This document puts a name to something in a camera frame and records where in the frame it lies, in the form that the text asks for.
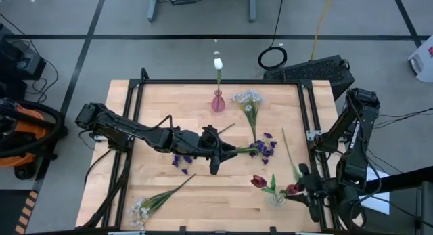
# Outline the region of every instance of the table leg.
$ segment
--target table leg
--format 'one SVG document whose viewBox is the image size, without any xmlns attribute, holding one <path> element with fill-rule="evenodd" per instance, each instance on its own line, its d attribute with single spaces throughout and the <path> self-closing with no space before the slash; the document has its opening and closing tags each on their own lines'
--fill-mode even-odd
<svg viewBox="0 0 433 235">
<path fill-rule="evenodd" d="M 153 22 L 155 19 L 157 5 L 158 0 L 149 1 L 149 9 L 147 11 L 147 19 L 149 20 L 149 22 Z"/>
<path fill-rule="evenodd" d="M 256 21 L 256 0 L 249 0 L 250 4 L 250 22 Z"/>
</svg>

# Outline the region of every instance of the red tulip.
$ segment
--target red tulip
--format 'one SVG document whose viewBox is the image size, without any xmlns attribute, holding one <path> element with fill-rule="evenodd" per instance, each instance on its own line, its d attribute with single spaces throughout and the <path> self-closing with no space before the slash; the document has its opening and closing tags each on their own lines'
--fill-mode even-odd
<svg viewBox="0 0 433 235">
<path fill-rule="evenodd" d="M 257 188 L 264 188 L 268 184 L 267 181 L 260 176 L 253 175 L 251 180 L 252 185 L 256 186 Z"/>
<path fill-rule="evenodd" d="M 299 192 L 299 189 L 294 184 L 289 184 L 286 188 L 286 194 L 296 194 L 297 192 Z"/>
</svg>

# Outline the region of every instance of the pink vase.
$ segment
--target pink vase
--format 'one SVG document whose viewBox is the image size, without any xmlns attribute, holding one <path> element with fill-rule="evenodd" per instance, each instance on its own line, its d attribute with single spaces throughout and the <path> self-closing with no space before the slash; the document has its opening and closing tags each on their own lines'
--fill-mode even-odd
<svg viewBox="0 0 433 235">
<path fill-rule="evenodd" d="M 225 102 L 222 97 L 223 92 L 219 89 L 215 90 L 215 97 L 212 101 L 212 109 L 215 112 L 222 112 L 225 109 Z"/>
</svg>

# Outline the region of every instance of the white paper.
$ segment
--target white paper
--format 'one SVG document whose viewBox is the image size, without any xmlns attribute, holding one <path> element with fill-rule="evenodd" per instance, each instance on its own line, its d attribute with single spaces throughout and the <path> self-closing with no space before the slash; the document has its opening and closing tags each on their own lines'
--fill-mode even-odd
<svg viewBox="0 0 433 235">
<path fill-rule="evenodd" d="M 378 171 L 378 174 L 381 178 L 383 177 L 388 177 L 389 174 Z M 368 167 L 367 168 L 367 181 L 371 181 L 371 180 L 376 180 L 376 174 L 374 173 L 373 169 Z M 384 200 L 389 201 L 390 200 L 390 193 L 386 192 L 386 193 L 381 193 L 381 194 L 375 194 L 374 197 L 378 197 Z M 390 214 L 390 204 L 388 204 L 387 202 L 381 201 L 381 200 L 377 200 L 375 198 L 368 198 L 367 200 L 364 200 L 361 203 L 362 206 L 373 209 L 375 211 L 379 211 L 380 213 L 383 214 Z"/>
</svg>

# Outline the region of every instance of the orange vacuum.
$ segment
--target orange vacuum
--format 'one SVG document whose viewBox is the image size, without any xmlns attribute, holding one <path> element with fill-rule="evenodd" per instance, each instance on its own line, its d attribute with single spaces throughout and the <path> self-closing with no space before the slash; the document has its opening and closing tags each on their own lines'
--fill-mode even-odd
<svg viewBox="0 0 433 235">
<path fill-rule="evenodd" d="M 51 115 L 54 123 L 42 114 Z M 18 179 L 35 174 L 35 159 L 55 160 L 48 145 L 67 135 L 62 115 L 42 104 L 0 99 L 0 167 L 14 167 Z"/>
</svg>

